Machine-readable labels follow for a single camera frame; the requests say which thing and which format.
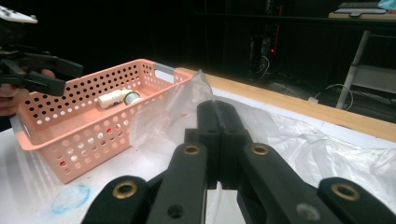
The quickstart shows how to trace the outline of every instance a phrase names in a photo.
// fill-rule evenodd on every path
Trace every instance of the hand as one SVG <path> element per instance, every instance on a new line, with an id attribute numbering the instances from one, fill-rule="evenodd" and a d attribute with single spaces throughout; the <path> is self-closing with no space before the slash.
<path id="1" fill-rule="evenodd" d="M 41 74 L 55 77 L 53 72 L 43 69 Z M 26 89 L 18 89 L 10 84 L 1 84 L 0 86 L 0 116 L 9 116 L 17 112 L 18 106 L 29 96 Z"/>

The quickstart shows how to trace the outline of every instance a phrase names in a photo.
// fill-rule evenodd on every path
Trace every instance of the black device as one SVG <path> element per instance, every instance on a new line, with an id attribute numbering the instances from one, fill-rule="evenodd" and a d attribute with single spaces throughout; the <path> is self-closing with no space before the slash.
<path id="1" fill-rule="evenodd" d="M 0 6 L 0 87 L 12 84 L 28 91 L 62 96 L 65 81 L 45 76 L 41 70 L 49 69 L 57 77 L 81 77 L 83 66 L 44 50 L 18 45 L 27 33 L 26 23 L 36 22 L 34 17 Z M 0 131 L 9 127 L 8 118 L 0 117 Z"/>

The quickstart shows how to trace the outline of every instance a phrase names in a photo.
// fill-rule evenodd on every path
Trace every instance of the table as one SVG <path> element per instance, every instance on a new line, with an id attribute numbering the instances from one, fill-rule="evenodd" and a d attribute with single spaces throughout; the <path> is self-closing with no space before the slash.
<path id="1" fill-rule="evenodd" d="M 322 132 L 364 147 L 396 148 L 396 125 L 346 111 L 317 105 L 234 82 L 207 76 L 213 92 L 279 115 L 303 120 Z M 101 164 L 75 181 L 62 184 L 45 163 L 33 152 L 24 152 L 11 130 L 0 133 L 0 222 L 1 223 L 79 223 L 90 203 L 106 183 L 121 175 L 139 175 L 151 179 L 167 167 L 172 155 L 171 144 L 161 144 L 156 154 L 145 155 L 130 148 Z M 221 198 L 220 203 L 208 202 L 216 209 L 221 223 L 243 223 L 235 191 L 210 190 L 208 198 Z"/>

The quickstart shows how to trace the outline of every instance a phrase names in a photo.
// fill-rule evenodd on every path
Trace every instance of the basket handle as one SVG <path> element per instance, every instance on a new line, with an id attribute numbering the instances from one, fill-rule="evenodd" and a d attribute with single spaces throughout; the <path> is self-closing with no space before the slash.
<path id="1" fill-rule="evenodd" d="M 15 136 L 18 139 L 18 142 L 21 145 L 21 148 L 23 150 L 36 150 L 42 148 L 46 144 L 41 144 L 41 145 L 32 145 L 29 136 L 27 136 L 26 132 L 23 130 L 22 125 L 21 125 L 21 120 L 18 118 L 18 116 L 13 116 L 9 118 L 9 121 L 12 126 L 12 130 L 15 133 Z"/>
<path id="2" fill-rule="evenodd" d="M 175 68 L 169 67 L 161 63 L 154 63 L 154 74 L 157 78 L 170 83 L 175 83 Z"/>

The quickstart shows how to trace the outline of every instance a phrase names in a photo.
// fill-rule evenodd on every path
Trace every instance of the plastic bag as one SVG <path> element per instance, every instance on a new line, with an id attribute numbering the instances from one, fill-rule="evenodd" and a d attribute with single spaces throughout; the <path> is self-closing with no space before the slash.
<path id="1" fill-rule="evenodd" d="M 378 6 L 384 8 L 384 9 L 393 10 L 393 9 L 396 9 L 396 0 L 381 0 L 378 3 Z"/>
<path id="2" fill-rule="evenodd" d="M 196 106 L 207 100 L 233 105 L 253 141 L 273 147 L 305 182 L 317 187 L 326 177 L 352 180 L 396 213 L 396 149 L 357 147 L 297 119 L 215 96 L 202 71 L 136 114 L 131 122 L 131 145 L 148 155 L 145 158 L 156 169 L 165 170 L 173 150 L 184 141 L 185 129 L 196 128 Z M 206 223 L 243 222 L 234 191 L 220 186 L 208 191 Z"/>

